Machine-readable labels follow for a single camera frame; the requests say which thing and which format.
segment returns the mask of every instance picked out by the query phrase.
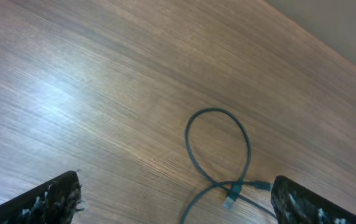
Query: brown wood tabletop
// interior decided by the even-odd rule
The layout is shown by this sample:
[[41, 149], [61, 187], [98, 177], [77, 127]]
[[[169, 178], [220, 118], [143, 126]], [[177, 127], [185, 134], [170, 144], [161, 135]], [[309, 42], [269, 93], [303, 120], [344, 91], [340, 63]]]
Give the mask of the brown wood tabletop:
[[[209, 183], [184, 128], [248, 131], [246, 179], [286, 175], [356, 214], [356, 67], [262, 0], [0, 0], [0, 204], [80, 169], [74, 223], [178, 223]], [[245, 142], [191, 130], [217, 180]], [[269, 193], [244, 195], [272, 210]], [[187, 223], [276, 223], [213, 190]]]

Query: black cable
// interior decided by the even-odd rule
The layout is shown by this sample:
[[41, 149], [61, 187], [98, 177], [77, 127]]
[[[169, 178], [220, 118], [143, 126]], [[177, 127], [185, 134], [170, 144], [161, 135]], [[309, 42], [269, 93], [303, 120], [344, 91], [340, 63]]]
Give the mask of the black cable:
[[[199, 115], [203, 114], [203, 113], [207, 113], [207, 112], [211, 112], [211, 111], [216, 111], [216, 112], [221, 112], [224, 113], [226, 115], [228, 115], [229, 117], [231, 117], [236, 124], [239, 126], [241, 132], [243, 133], [243, 136], [245, 137], [246, 140], [246, 144], [247, 144], [247, 161], [245, 164], [245, 167], [243, 169], [243, 172], [241, 173], [239, 179], [237, 181], [222, 181], [222, 182], [217, 182], [215, 180], [213, 180], [204, 170], [203, 168], [200, 166], [200, 164], [196, 161], [192, 149], [190, 148], [190, 144], [189, 144], [189, 130], [190, 130], [190, 125], [192, 125], [193, 121], [195, 120], [196, 117], [198, 117]], [[204, 189], [203, 191], [201, 191], [198, 195], [196, 195], [193, 200], [188, 204], [188, 206], [186, 207], [184, 213], [182, 214], [181, 220], [180, 220], [180, 224], [184, 224], [186, 216], [188, 215], [190, 209], [194, 206], [194, 204], [203, 196], [205, 195], [208, 191], [219, 187], [220, 189], [226, 191], [228, 194], [233, 194], [234, 196], [237, 196], [237, 198], [240, 198], [242, 200], [244, 200], [245, 202], [248, 202], [251, 205], [254, 205], [255, 207], [261, 209], [262, 211], [265, 211], [266, 213], [270, 214], [272, 217], [276, 218], [276, 215], [272, 212], [270, 212], [269, 210], [267, 210], [266, 208], [262, 207], [261, 205], [258, 205], [257, 203], [253, 202], [252, 200], [240, 195], [237, 192], [232, 191], [231, 189], [228, 189], [226, 187], [224, 187], [224, 185], [252, 185], [255, 186], [256, 182], [247, 182], [244, 181], [247, 170], [248, 170], [248, 166], [250, 165], [250, 159], [251, 159], [251, 146], [250, 146], [250, 140], [248, 139], [247, 133], [243, 127], [243, 125], [241, 125], [241, 122], [230, 112], [224, 110], [224, 109], [220, 109], [220, 108], [206, 108], [206, 109], [202, 109], [198, 112], [196, 112], [195, 114], [193, 114], [189, 120], [188, 123], [186, 125], [186, 129], [185, 129], [185, 143], [186, 143], [186, 149], [188, 150], [188, 154], [190, 159], [192, 160], [193, 164], [195, 165], [195, 167], [197, 168], [197, 170], [199, 170], [199, 172], [207, 179], [209, 180], [212, 185], [210, 187], [207, 187], [206, 189]]]

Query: metal connector tip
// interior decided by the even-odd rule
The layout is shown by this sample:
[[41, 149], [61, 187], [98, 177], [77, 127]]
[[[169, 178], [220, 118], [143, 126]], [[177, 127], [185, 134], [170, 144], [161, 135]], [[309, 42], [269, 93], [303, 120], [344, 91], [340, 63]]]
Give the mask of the metal connector tip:
[[223, 203], [223, 206], [227, 209], [232, 209], [234, 203], [235, 203], [234, 199], [227, 197], [227, 199], [225, 199]]

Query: cable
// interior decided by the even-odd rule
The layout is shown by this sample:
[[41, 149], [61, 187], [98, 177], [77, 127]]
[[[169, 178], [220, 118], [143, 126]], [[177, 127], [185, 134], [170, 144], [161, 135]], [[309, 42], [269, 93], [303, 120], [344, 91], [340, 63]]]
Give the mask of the cable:
[[[231, 117], [236, 124], [239, 126], [241, 132], [243, 133], [243, 136], [245, 137], [246, 140], [246, 144], [247, 144], [247, 161], [245, 164], [245, 167], [243, 169], [243, 172], [241, 173], [241, 175], [239, 176], [237, 181], [222, 181], [222, 182], [217, 182], [215, 180], [213, 180], [211, 178], [211, 176], [209, 176], [204, 170], [203, 168], [200, 166], [200, 164], [196, 161], [192, 149], [190, 148], [190, 144], [189, 144], [189, 130], [190, 130], [190, 126], [192, 125], [192, 123], [194, 122], [195, 118], [198, 117], [199, 115], [203, 114], [203, 113], [207, 113], [207, 112], [212, 112], [212, 111], [216, 111], [216, 112], [221, 112], [224, 113], [226, 115], [228, 115], [229, 117]], [[240, 195], [240, 190], [241, 190], [241, 186], [242, 185], [251, 185], [254, 186], [256, 189], [262, 189], [262, 190], [271, 190], [270, 188], [268, 189], [266, 187], [266, 185], [269, 184], [269, 186], [271, 186], [270, 183], [267, 182], [262, 182], [262, 181], [255, 181], [255, 182], [248, 182], [248, 181], [244, 181], [248, 167], [250, 165], [250, 160], [251, 160], [251, 146], [250, 146], [250, 140], [248, 139], [247, 133], [243, 127], [243, 125], [241, 125], [241, 122], [230, 112], [224, 110], [224, 109], [220, 109], [220, 108], [206, 108], [206, 109], [202, 109], [198, 112], [196, 112], [195, 114], [193, 114], [189, 120], [188, 123], [186, 125], [186, 129], [185, 129], [185, 143], [186, 143], [186, 149], [188, 151], [189, 157], [192, 160], [194, 166], [197, 168], [197, 170], [199, 170], [199, 172], [208, 180], [210, 181], [212, 184], [210, 187], [207, 187], [206, 189], [204, 189], [203, 191], [201, 191], [199, 194], [197, 194], [192, 201], [188, 204], [188, 206], [186, 207], [184, 213], [182, 214], [181, 220], [180, 220], [180, 224], [184, 224], [186, 216], [188, 215], [188, 213], [190, 212], [190, 209], [195, 205], [195, 203], [201, 198], [203, 197], [203, 195], [205, 195], [208, 191], [219, 187], [220, 189], [224, 190], [227, 192], [228, 194], [228, 198], [232, 198], [233, 202], [236, 200], [236, 198], [240, 198], [242, 200], [244, 200], [245, 202], [248, 202], [249, 204], [261, 209], [262, 211], [270, 214], [272, 217], [276, 218], [276, 215], [272, 212], [270, 212], [269, 210], [267, 210], [266, 208], [262, 207], [261, 205], [258, 205], [257, 203], [255, 203], [254, 201]], [[226, 188], [224, 185], [231, 185], [232, 188], [228, 189]], [[240, 188], [238, 190], [233, 190], [234, 186], [240, 186]]]

